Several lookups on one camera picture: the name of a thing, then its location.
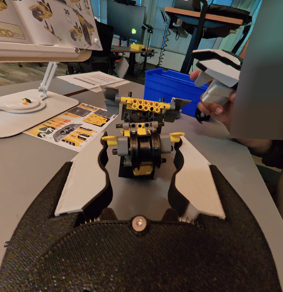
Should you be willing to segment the printed paper sheet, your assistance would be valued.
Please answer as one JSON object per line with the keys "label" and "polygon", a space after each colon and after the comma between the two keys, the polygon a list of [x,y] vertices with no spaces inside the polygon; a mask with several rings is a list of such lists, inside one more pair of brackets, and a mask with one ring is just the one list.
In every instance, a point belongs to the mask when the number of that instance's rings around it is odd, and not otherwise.
{"label": "printed paper sheet", "polygon": [[109,86],[111,88],[117,88],[130,82],[100,71],[59,76],[58,78],[93,92],[100,92],[101,87]]}

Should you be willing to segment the white hanging sheet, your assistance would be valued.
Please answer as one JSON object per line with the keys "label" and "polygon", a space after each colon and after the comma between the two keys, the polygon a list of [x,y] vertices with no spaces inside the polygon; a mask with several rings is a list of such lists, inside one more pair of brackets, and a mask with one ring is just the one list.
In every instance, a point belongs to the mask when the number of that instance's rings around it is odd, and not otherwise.
{"label": "white hanging sheet", "polygon": [[129,68],[129,64],[124,56],[121,57],[119,63],[115,66],[115,73],[119,78],[123,78]]}

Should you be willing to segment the person's right forearm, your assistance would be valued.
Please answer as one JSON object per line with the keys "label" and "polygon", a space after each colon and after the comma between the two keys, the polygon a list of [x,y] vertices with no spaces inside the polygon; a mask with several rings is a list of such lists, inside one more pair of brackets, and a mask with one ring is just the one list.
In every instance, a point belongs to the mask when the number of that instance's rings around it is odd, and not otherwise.
{"label": "person's right forearm", "polygon": [[236,139],[247,146],[249,151],[262,158],[262,163],[269,167],[283,169],[283,140]]}

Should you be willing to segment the orange grey sticker sheet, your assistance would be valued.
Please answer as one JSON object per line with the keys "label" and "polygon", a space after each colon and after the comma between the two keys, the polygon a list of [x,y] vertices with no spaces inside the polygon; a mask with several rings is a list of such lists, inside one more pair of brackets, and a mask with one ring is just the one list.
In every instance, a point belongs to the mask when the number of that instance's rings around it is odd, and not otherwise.
{"label": "orange grey sticker sheet", "polygon": [[81,103],[24,133],[80,152],[117,116],[105,109]]}

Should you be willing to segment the dark office desk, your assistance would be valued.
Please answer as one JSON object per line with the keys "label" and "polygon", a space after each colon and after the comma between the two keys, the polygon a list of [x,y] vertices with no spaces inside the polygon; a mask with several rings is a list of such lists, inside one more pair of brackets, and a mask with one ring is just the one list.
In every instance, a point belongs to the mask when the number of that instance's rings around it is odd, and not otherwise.
{"label": "dark office desk", "polygon": [[153,56],[155,53],[154,49],[132,49],[130,47],[126,46],[112,46],[111,47],[111,52],[114,53],[129,53],[129,69],[128,69],[128,75],[133,76],[134,75],[134,70],[135,70],[135,58],[136,54],[141,54],[144,56],[144,61],[143,61],[143,71],[146,71],[146,65],[147,65],[147,57],[148,56]]}

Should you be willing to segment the yellow black brick toy vehicle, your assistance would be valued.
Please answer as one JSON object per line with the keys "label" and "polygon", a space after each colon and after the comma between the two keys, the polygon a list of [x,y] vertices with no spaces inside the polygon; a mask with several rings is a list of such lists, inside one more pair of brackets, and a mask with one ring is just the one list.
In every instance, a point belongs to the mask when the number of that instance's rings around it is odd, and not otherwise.
{"label": "yellow black brick toy vehicle", "polygon": [[155,168],[160,168],[166,159],[162,154],[173,151],[172,143],[178,143],[184,133],[161,134],[165,122],[173,123],[180,110],[190,103],[190,100],[175,98],[171,103],[121,97],[118,89],[105,87],[105,104],[110,114],[119,113],[122,105],[121,120],[116,124],[123,136],[103,136],[102,140],[108,146],[115,146],[113,155],[121,157],[119,177],[149,177],[154,178]]}

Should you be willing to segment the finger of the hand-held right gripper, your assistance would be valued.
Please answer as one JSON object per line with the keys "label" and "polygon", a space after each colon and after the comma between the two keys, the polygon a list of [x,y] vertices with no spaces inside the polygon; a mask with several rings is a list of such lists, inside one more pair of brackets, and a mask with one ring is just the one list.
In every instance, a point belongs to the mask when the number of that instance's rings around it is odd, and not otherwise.
{"label": "finger of the hand-held right gripper", "polygon": [[235,69],[240,69],[243,59],[237,55],[219,49],[202,49],[193,50],[192,56],[199,61],[219,60],[226,65],[230,65]]}
{"label": "finger of the hand-held right gripper", "polygon": [[198,61],[196,66],[228,87],[234,86],[239,81],[240,71],[220,60],[202,60]]}

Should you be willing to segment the open building instruction booklet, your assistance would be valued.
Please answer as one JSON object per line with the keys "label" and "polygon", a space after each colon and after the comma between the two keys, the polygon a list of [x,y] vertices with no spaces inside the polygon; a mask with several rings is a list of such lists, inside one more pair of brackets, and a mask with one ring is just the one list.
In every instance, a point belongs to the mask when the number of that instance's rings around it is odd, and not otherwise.
{"label": "open building instruction booklet", "polygon": [[88,0],[0,0],[0,42],[102,50]]}

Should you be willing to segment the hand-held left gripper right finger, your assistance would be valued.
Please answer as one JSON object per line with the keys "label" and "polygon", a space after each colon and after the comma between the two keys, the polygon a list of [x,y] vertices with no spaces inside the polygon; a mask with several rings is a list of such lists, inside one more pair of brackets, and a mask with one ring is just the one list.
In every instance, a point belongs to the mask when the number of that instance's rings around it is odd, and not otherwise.
{"label": "hand-held left gripper right finger", "polygon": [[209,161],[184,135],[170,137],[176,150],[176,171],[168,191],[170,206],[177,211],[180,220],[194,220],[199,214],[225,219]]}

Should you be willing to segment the black office chair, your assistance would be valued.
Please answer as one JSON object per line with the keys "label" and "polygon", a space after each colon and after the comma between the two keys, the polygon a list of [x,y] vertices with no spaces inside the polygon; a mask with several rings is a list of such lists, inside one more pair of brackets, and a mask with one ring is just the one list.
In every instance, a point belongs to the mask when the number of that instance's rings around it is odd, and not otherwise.
{"label": "black office chair", "polygon": [[112,75],[113,71],[110,57],[111,45],[114,36],[114,27],[97,21],[96,28],[103,50],[92,51],[91,57],[89,59],[91,69],[93,71],[99,70]]}

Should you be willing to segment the black computer monitor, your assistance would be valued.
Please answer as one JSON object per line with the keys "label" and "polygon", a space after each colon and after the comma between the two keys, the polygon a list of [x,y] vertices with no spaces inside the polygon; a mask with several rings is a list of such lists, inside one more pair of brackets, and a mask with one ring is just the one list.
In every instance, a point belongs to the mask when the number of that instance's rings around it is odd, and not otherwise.
{"label": "black computer monitor", "polygon": [[146,7],[107,1],[107,24],[114,27],[114,34],[133,40],[142,39]]}

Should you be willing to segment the person's right hand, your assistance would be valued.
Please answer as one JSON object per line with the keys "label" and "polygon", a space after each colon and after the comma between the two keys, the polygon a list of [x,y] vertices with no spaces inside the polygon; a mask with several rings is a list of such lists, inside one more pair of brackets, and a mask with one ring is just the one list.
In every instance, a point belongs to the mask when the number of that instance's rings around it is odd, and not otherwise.
{"label": "person's right hand", "polygon": [[210,115],[217,121],[222,122],[224,126],[227,128],[227,130],[230,132],[231,117],[235,102],[235,96],[236,90],[234,90],[230,94],[229,101],[224,106],[221,106],[216,102],[206,103],[202,101],[200,101],[197,106],[202,113]]}

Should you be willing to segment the white book stand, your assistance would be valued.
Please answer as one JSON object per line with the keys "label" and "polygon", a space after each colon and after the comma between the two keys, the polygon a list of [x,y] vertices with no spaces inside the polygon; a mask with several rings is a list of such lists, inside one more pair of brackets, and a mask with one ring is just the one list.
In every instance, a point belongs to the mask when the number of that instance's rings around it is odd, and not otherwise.
{"label": "white book stand", "polygon": [[38,89],[0,97],[0,138],[17,135],[78,105],[77,100],[50,92],[48,87],[59,62],[87,60],[91,56],[89,47],[0,42],[0,63],[49,62]]}

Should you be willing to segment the blue plastic bin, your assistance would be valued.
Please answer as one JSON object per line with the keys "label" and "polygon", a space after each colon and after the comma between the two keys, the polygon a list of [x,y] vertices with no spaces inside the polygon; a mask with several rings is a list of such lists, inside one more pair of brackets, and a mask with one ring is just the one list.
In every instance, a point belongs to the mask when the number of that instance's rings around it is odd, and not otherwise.
{"label": "blue plastic bin", "polygon": [[146,71],[144,99],[160,101],[163,97],[165,103],[170,103],[174,97],[191,100],[191,103],[182,108],[182,113],[195,117],[200,96],[207,89],[207,84],[197,87],[188,74],[157,68]]}

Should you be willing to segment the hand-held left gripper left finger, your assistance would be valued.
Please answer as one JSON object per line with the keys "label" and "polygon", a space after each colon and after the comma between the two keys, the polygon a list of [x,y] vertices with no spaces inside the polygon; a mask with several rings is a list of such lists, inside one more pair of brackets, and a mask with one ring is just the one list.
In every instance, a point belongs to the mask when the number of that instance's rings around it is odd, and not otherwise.
{"label": "hand-held left gripper left finger", "polygon": [[113,190],[105,168],[108,162],[107,143],[100,132],[72,160],[72,166],[55,210],[55,216],[83,212],[85,216],[99,216],[111,203]]}

